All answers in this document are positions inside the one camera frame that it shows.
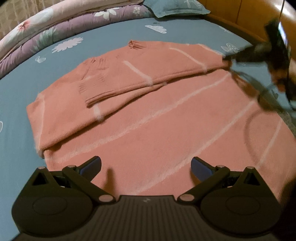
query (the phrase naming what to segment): blue pillow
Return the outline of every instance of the blue pillow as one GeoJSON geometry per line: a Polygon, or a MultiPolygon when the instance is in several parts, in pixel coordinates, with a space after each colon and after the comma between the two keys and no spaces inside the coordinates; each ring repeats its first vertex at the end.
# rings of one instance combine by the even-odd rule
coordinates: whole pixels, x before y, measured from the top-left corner
{"type": "Polygon", "coordinates": [[[156,17],[167,15],[199,15],[210,13],[196,0],[145,0],[143,5],[150,8],[156,17]]]}

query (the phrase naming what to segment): bed sheet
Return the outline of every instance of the bed sheet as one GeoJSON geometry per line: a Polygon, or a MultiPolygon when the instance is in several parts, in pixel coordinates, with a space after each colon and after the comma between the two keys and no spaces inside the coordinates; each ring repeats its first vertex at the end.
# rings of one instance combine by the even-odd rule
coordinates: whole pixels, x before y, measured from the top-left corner
{"type": "MultiPolygon", "coordinates": [[[[11,217],[12,204],[20,190],[38,166],[44,166],[34,148],[26,106],[38,93],[59,77],[73,70],[84,60],[124,47],[131,40],[165,41],[204,44],[222,54],[236,52],[249,44],[246,40],[222,27],[199,19],[146,18],[114,23],[93,29],[49,46],[0,81],[0,240],[10,240],[18,230],[11,217]]],[[[258,90],[268,86],[270,75],[265,64],[236,65],[258,90]]],[[[285,96],[276,89],[268,96],[270,101],[288,107],[285,96]]],[[[291,131],[295,130],[289,115],[282,113],[291,131]]]]}

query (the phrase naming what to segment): lit screen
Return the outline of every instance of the lit screen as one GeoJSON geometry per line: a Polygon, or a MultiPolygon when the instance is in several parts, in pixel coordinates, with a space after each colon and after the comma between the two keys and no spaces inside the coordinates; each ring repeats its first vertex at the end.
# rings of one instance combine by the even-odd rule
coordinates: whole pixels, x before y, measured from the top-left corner
{"type": "Polygon", "coordinates": [[[281,22],[279,23],[279,32],[281,34],[281,38],[283,39],[283,41],[285,43],[285,46],[287,47],[288,46],[288,39],[287,39],[286,33],[284,31],[284,28],[283,28],[281,22]]]}

